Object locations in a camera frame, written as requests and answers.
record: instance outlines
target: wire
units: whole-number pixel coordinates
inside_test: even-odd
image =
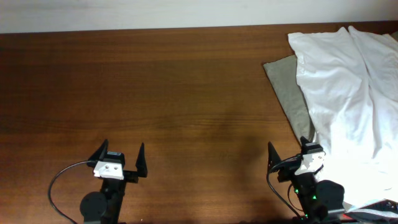
[[[297,217],[300,218],[300,217],[301,217],[300,214],[299,214],[296,210],[294,210],[294,208],[293,208],[292,206],[290,206],[289,203],[287,203],[286,200],[285,200],[284,198],[282,198],[282,196],[280,196],[280,194],[274,189],[274,187],[272,186],[272,184],[269,182],[269,174],[271,174],[271,172],[273,172],[274,169],[278,168],[279,166],[281,166],[281,165],[282,165],[283,163],[285,163],[285,162],[288,162],[288,161],[290,161],[290,160],[292,160],[292,159],[297,159],[297,158],[298,158],[298,155],[293,156],[293,157],[290,157],[290,158],[287,158],[287,159],[281,161],[280,163],[276,164],[276,165],[275,165],[274,167],[272,167],[271,169],[269,169],[268,172],[267,172],[267,183],[268,183],[269,188],[271,188],[271,190],[276,194],[276,196],[278,196],[279,199],[280,199],[283,203],[285,203],[285,205],[288,206],[288,207],[291,209],[291,211],[294,212],[294,213],[296,214]]]
[[[290,200],[290,190],[291,190],[291,188],[293,187],[293,184],[290,184],[289,185],[289,188],[287,189],[287,199],[289,200],[289,202],[290,202],[290,204],[295,208],[295,209],[297,209],[298,211],[303,211],[303,210],[301,210],[301,209],[299,209],[299,208],[297,208],[296,206],[294,206],[294,204],[292,203],[292,201]]]
[[[55,211],[58,212],[58,214],[60,214],[61,216],[65,217],[65,218],[66,218],[67,220],[69,220],[70,222],[72,222],[73,224],[77,224],[77,222],[75,222],[73,219],[71,219],[70,217],[68,217],[66,214],[62,213],[62,212],[57,208],[57,206],[54,205],[54,202],[53,202],[52,199],[51,199],[51,188],[52,188],[52,186],[53,186],[55,180],[56,180],[63,172],[65,172],[66,170],[68,170],[68,169],[70,169],[70,168],[72,168],[72,167],[75,167],[75,166],[77,166],[77,165],[86,164],[86,163],[89,163],[89,162],[92,162],[92,161],[81,161],[81,162],[77,162],[77,163],[72,164],[72,165],[70,165],[70,166],[64,168],[63,170],[61,170],[61,171],[60,171],[58,174],[56,174],[55,177],[51,180],[51,183],[50,183],[50,186],[49,186],[49,191],[47,192],[47,196],[49,197],[50,204],[51,204],[51,206],[55,209]]]

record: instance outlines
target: black cable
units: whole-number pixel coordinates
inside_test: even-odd
[[[287,199],[289,200],[289,202],[290,202],[290,204],[295,208],[295,209],[297,209],[298,211],[303,211],[303,210],[301,210],[301,209],[299,209],[299,208],[297,208],[296,206],[294,206],[294,204],[292,203],[292,201],[290,200],[290,190],[291,190],[291,188],[293,187],[293,184],[290,184],[289,185],[289,188],[287,189]]]
[[[72,165],[70,165],[70,166],[64,168],[63,170],[61,170],[61,171],[60,171],[58,174],[56,174],[55,177],[51,180],[51,183],[50,183],[50,186],[49,186],[49,191],[47,192],[47,196],[49,197],[50,204],[51,204],[51,206],[55,209],[55,211],[58,212],[58,214],[60,214],[61,216],[65,217],[65,218],[66,218],[67,220],[69,220],[70,222],[72,222],[73,224],[77,224],[77,222],[75,222],[73,219],[71,219],[70,217],[68,217],[66,214],[62,213],[62,212],[57,208],[57,206],[54,205],[54,202],[53,202],[52,199],[51,199],[51,188],[52,188],[52,186],[53,186],[55,180],[56,180],[63,172],[65,172],[66,170],[68,170],[68,169],[70,169],[70,168],[72,168],[72,167],[75,167],[75,166],[77,166],[77,165],[86,164],[86,163],[89,163],[89,162],[91,162],[91,161],[81,161],[81,162],[77,162],[77,163],[72,164]]]
[[[297,217],[300,218],[300,217],[301,217],[300,214],[299,214],[296,210],[294,210],[294,208],[293,208],[292,206],[290,206],[289,203],[287,203],[286,200],[285,200],[284,198],[282,198],[282,196],[280,196],[280,194],[274,189],[274,187],[273,187],[273,186],[271,185],[271,183],[269,182],[269,174],[271,174],[271,173],[274,171],[274,169],[279,168],[279,166],[281,166],[281,165],[282,165],[283,163],[285,163],[285,162],[290,161],[291,159],[297,159],[297,158],[298,158],[298,156],[290,157],[290,158],[288,158],[288,159],[285,159],[285,160],[281,161],[280,163],[276,164],[274,167],[272,167],[271,169],[269,169],[268,172],[267,172],[267,183],[268,183],[269,188],[271,188],[271,190],[276,194],[276,196],[278,196],[279,199],[280,199],[283,203],[285,203],[285,205],[288,206],[288,207],[291,209],[291,211],[293,211],[293,212],[296,214]]]

